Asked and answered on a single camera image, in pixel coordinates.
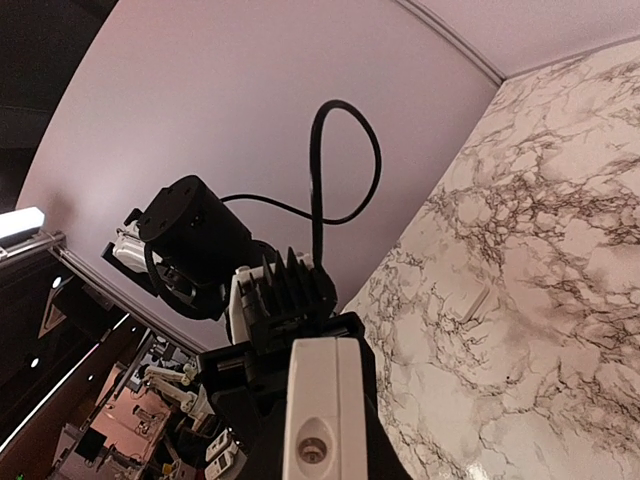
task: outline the marble tabletop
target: marble tabletop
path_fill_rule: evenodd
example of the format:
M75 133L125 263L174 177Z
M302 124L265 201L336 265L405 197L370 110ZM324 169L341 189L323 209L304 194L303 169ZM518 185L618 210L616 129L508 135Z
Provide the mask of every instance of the marble tabletop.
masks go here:
M508 81L347 306L413 478L640 478L639 127L639 43Z

